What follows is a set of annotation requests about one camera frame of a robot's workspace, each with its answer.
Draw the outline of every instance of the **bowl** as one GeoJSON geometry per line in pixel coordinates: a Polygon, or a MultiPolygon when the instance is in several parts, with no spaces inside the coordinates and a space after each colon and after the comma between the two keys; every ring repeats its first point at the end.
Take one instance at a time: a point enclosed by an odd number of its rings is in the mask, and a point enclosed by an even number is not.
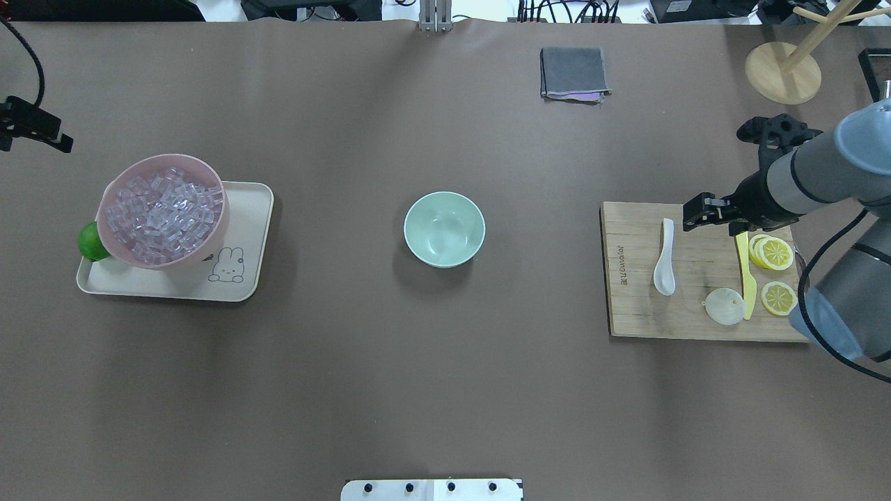
{"type": "Polygon", "coordinates": [[[486,238],[483,213],[466,196],[435,192],[422,196],[405,215],[405,243],[432,267],[456,267],[472,258],[486,238]]]}
{"type": "Polygon", "coordinates": [[[115,259],[123,261],[130,266],[145,269],[160,270],[187,267],[189,265],[200,263],[211,253],[216,252],[219,246],[223,243],[225,230],[229,227],[229,198],[226,196],[223,181],[210,165],[189,155],[165,153],[136,162],[127,168],[127,170],[121,172],[114,181],[109,183],[105,188],[105,193],[102,194],[102,201],[99,203],[99,212],[96,214],[96,223],[99,239],[102,241],[102,245],[115,259]],[[213,228],[211,228],[210,233],[202,244],[180,259],[153,266],[142,262],[133,255],[133,252],[130,251],[133,248],[132,243],[124,245],[123,243],[118,242],[114,237],[114,233],[108,226],[108,216],[105,214],[105,210],[117,203],[118,190],[126,188],[127,181],[136,176],[148,180],[153,174],[162,172],[171,167],[179,168],[184,172],[186,177],[190,177],[202,183],[207,188],[218,186],[222,189],[223,208],[220,211],[219,218],[217,218],[213,228]]]}

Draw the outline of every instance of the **bunny illustration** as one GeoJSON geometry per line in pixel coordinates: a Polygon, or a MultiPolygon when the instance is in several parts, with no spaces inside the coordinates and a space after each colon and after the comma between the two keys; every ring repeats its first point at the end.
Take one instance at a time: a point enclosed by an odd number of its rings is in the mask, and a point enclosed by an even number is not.
{"type": "Polygon", "coordinates": [[[244,282],[244,249],[224,247],[217,254],[210,282],[244,282]]]}

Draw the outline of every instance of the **wooden stand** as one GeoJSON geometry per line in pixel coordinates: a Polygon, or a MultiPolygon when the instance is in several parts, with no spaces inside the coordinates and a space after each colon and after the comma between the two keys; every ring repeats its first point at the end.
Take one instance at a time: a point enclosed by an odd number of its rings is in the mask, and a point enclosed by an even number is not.
{"type": "Polygon", "coordinates": [[[770,42],[756,47],[746,58],[746,77],[761,95],[780,104],[801,104],[809,101],[820,90],[821,73],[811,52],[836,26],[891,12],[891,8],[848,15],[860,0],[842,0],[830,12],[821,16],[796,7],[793,12],[820,23],[799,46],[770,42]]]}

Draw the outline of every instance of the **pink bowl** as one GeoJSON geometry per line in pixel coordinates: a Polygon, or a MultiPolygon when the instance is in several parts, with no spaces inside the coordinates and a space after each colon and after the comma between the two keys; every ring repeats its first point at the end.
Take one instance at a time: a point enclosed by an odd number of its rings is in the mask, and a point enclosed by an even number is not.
{"type": "Polygon", "coordinates": [[[102,202],[99,204],[99,212],[96,214],[96,222],[99,230],[99,240],[102,241],[102,245],[105,246],[105,249],[109,254],[114,256],[115,259],[124,261],[130,266],[145,269],[186,267],[200,263],[211,253],[216,252],[220,244],[223,243],[225,230],[229,227],[229,197],[226,195],[223,181],[220,180],[220,176],[210,167],[210,165],[195,157],[190,157],[189,155],[166,153],[140,160],[124,172],[121,172],[120,176],[115,177],[114,181],[111,181],[108,187],[105,188],[105,193],[102,194],[102,202]],[[163,265],[151,266],[143,263],[133,255],[133,252],[130,251],[133,247],[132,244],[126,246],[118,242],[114,237],[114,233],[108,226],[108,217],[105,215],[105,209],[117,203],[118,190],[126,188],[127,181],[130,179],[140,176],[148,181],[153,174],[161,173],[171,167],[179,168],[188,177],[194,178],[208,188],[219,186],[220,189],[223,190],[223,209],[220,212],[219,220],[215,223],[213,229],[210,230],[210,234],[204,240],[204,243],[176,261],[170,261],[163,265]]]}

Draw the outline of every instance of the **white plate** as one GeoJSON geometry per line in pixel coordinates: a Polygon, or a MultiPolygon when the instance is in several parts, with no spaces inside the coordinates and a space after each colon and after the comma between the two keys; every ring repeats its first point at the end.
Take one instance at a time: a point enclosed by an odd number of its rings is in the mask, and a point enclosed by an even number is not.
{"type": "Polygon", "coordinates": [[[131,267],[114,258],[81,259],[77,282],[88,294],[238,302],[260,281],[273,192],[261,183],[224,181],[232,211],[223,246],[197,265],[169,271],[131,267]]]}

